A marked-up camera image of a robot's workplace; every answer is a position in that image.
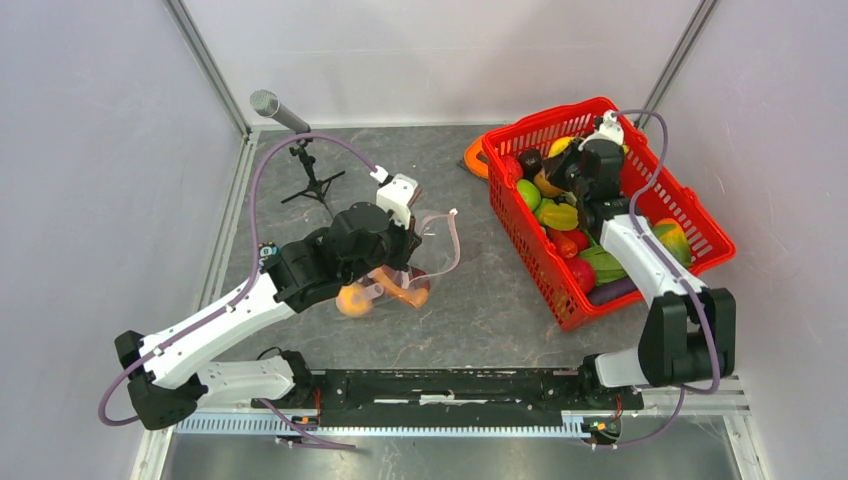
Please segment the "clear zip top bag pink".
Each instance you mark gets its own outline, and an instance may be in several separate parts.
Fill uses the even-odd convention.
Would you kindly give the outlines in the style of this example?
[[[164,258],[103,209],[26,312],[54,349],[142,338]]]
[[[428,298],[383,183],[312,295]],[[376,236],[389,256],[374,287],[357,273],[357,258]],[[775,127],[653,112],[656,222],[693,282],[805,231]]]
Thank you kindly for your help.
[[[431,280],[429,300],[439,279],[454,270],[461,259],[461,243],[456,223],[458,210],[453,208],[444,213],[422,210],[420,214],[421,217],[418,219],[418,223],[415,226],[415,232],[421,236],[422,245],[419,246],[412,254],[408,269],[406,271],[400,271],[394,270],[388,266],[383,266],[383,268],[397,284],[402,285],[403,287],[409,287],[409,270],[411,266],[424,270]],[[353,283],[361,284],[373,292],[373,310],[362,317],[365,317],[373,313],[375,310],[386,306],[394,307],[403,305],[409,308],[414,308],[386,293],[381,285],[376,284],[375,281],[369,277],[370,273],[360,277]]]

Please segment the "orange fruit with leaf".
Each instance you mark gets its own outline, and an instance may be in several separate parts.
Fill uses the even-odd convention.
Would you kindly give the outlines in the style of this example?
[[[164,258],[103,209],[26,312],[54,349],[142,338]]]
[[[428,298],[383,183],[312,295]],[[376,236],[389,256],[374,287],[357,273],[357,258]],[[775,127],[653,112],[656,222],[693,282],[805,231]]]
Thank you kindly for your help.
[[[348,317],[362,317],[373,310],[373,292],[361,284],[344,286],[335,298],[338,311]]]

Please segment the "dark red grape bunch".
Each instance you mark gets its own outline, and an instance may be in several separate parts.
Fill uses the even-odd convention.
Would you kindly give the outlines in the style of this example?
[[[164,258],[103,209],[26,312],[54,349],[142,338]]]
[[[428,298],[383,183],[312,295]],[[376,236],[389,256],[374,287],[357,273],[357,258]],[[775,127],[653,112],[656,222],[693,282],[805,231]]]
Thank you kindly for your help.
[[[426,291],[431,290],[430,277],[428,276],[428,274],[424,270],[422,270],[418,267],[411,266],[409,273],[410,273],[409,289],[411,289],[411,290],[424,289]]]

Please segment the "papaya slice orange brown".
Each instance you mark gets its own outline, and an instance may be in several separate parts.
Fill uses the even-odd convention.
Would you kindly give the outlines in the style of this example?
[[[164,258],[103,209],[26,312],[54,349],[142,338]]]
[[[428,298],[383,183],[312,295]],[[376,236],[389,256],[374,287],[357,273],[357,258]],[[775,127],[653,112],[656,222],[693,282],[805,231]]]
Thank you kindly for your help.
[[[383,290],[390,296],[399,299],[400,301],[414,308],[422,307],[429,298],[429,291],[426,288],[403,287],[397,284],[385,271],[383,267],[373,270],[369,277],[376,284],[381,285]]]

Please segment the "yellow banana bunch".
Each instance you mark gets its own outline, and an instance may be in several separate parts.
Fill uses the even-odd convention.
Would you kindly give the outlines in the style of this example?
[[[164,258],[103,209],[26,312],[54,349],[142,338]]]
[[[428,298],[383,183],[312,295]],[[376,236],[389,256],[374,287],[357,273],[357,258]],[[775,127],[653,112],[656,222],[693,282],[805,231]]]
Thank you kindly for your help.
[[[560,155],[575,140],[573,136],[565,136],[554,140],[548,150],[547,157],[553,158]]]

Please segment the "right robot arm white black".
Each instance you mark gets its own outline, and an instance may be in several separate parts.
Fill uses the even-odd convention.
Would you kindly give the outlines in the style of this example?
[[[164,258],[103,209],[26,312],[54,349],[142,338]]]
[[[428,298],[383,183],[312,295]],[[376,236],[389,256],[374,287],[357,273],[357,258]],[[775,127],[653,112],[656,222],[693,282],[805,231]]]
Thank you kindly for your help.
[[[716,390],[735,367],[736,301],[692,275],[653,233],[621,187],[625,152],[608,139],[564,137],[543,162],[546,180],[574,195],[582,227],[620,264],[648,307],[637,346],[585,360],[577,382],[591,408],[612,401],[618,387],[678,386]]]

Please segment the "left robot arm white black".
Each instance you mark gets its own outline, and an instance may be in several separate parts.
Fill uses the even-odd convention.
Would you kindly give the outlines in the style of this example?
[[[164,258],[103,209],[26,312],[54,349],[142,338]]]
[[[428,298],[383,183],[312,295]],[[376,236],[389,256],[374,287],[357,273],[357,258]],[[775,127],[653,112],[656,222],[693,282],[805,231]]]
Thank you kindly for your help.
[[[127,330],[114,340],[134,420],[160,430],[190,416],[230,381],[204,380],[203,368],[231,346],[335,297],[371,271],[408,267],[422,239],[416,217],[357,202],[327,227],[287,243],[247,280],[192,317],[156,334]]]

